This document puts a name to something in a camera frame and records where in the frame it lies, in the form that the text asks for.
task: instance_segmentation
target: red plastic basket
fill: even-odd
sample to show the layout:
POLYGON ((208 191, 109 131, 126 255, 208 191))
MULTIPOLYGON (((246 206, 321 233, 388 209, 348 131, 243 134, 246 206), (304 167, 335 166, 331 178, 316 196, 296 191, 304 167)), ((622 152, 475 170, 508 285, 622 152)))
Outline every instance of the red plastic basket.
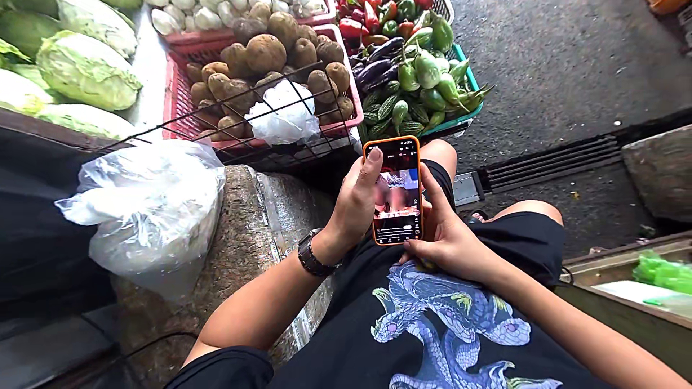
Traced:
MULTIPOLYGON (((298 24, 307 24, 308 26, 320 26, 322 24, 332 24, 336 20, 336 3, 334 0, 325 0, 327 5, 327 13, 317 15, 305 19, 296 19, 298 24)), ((216 42, 223 39, 232 39, 233 31, 229 28, 213 31, 197 31, 194 33, 176 33, 170 35, 161 35, 161 37, 171 46, 183 44, 198 44, 205 42, 216 42)))
MULTIPOLYGON (((351 127, 359 125, 363 121, 363 106, 361 99, 358 96, 356 81, 353 78, 351 64, 346 54, 346 48, 343 44, 341 32, 338 27, 333 24, 325 24, 323 26, 315 26, 315 31, 318 35, 326 35, 335 42, 338 42, 341 49, 344 51, 344 65, 346 70, 351 74, 351 86, 346 94, 351 98, 354 106, 354 113, 351 118, 345 122, 338 122, 330 125, 320 126, 322 134, 330 138, 342 138, 348 136, 347 131, 351 127)), ((188 79, 185 73, 185 66, 188 62, 198 62, 207 64, 213 61, 219 61, 219 54, 225 47, 231 45, 233 39, 223 39, 215 42, 206 42, 202 44, 177 46, 172 48, 168 54, 168 63, 166 71, 166 90, 163 108, 163 121, 168 122, 175 118, 179 118, 185 114, 193 112, 197 109, 192 104, 190 98, 190 87, 192 82, 188 79)), ((167 127, 173 132, 166 129, 163 130, 164 139, 187 139, 195 138, 200 132, 204 131, 202 124, 192 117, 175 120, 167 127)), ((268 147, 261 139, 252 139, 242 143, 238 141, 222 141, 212 142, 212 146, 218 150, 227 150, 233 154, 242 153, 243 151, 251 151, 253 148, 268 147)))

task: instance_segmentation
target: smartphone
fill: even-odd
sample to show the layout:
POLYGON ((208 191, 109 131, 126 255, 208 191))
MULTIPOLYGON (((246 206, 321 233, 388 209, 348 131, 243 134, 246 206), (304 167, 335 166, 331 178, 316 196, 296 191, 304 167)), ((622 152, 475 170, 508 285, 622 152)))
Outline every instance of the smartphone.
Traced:
POLYGON ((376 244, 403 244, 423 237, 419 143, 415 136, 370 141, 363 155, 382 150, 384 161, 375 182, 372 239, 376 244))

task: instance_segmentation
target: blue dragon graphic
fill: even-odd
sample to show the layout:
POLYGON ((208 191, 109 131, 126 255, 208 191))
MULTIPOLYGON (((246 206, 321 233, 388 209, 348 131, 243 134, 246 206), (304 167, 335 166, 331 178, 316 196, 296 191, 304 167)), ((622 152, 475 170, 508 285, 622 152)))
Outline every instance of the blue dragon graphic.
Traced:
POLYGON ((411 261, 392 266, 388 279, 389 289, 372 291, 385 309, 370 328, 373 338, 384 343, 407 331, 424 346, 418 374, 395 374, 390 389, 553 389, 562 385, 554 379, 508 379, 504 371, 514 367, 509 361, 483 366, 475 374, 466 371, 478 361, 479 334, 500 345, 529 342, 531 326, 513 318, 511 306, 503 299, 472 282, 423 273, 411 261), (427 309, 448 328, 442 342, 424 316, 427 309))

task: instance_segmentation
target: watch strap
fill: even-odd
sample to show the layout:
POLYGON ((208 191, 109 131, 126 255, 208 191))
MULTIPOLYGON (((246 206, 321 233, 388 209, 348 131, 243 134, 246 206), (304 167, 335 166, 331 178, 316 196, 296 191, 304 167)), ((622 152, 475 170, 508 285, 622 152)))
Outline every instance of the watch strap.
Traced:
POLYGON ((322 229, 317 228, 310 231, 310 233, 300 240, 298 243, 298 259, 300 264, 303 266, 308 273, 316 275, 318 277, 327 277, 332 274, 340 264, 336 266, 328 266, 318 261, 315 255, 312 253, 312 238, 317 235, 322 229))

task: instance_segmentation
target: sandal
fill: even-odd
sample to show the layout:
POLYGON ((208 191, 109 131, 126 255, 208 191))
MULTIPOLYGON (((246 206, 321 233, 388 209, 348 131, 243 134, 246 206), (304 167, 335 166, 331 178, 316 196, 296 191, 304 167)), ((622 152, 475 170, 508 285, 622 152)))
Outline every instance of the sandal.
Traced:
POLYGON ((470 215, 469 215, 468 217, 466 217, 466 219, 465 219, 464 221, 466 222, 466 224, 474 224, 474 223, 482 223, 484 220, 487 221, 488 219, 489 219, 489 218, 488 218, 488 215, 487 215, 485 212, 483 212, 483 211, 480 210, 480 209, 477 209, 477 210, 472 211, 472 212, 470 213, 470 215), (482 217, 483 220, 478 219, 477 217, 472 216, 472 215, 474 215, 474 214, 476 214, 476 213, 477 213, 480 217, 482 217))

